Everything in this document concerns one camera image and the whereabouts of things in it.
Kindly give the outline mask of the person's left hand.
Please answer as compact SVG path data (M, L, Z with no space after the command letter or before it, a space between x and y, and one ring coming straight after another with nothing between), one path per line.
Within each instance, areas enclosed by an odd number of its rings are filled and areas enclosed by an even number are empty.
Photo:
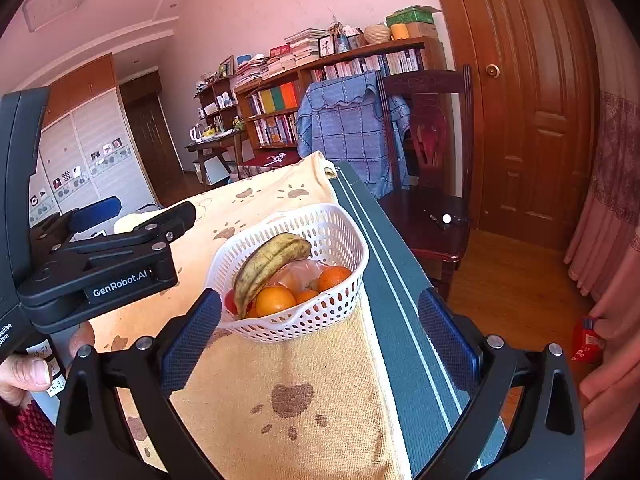
M89 322L83 322L68 343L68 352L73 358L85 344L94 345L96 336ZM29 392L46 391L52 382L49 367L38 356L12 354L0 366L1 400L11 406L26 408Z

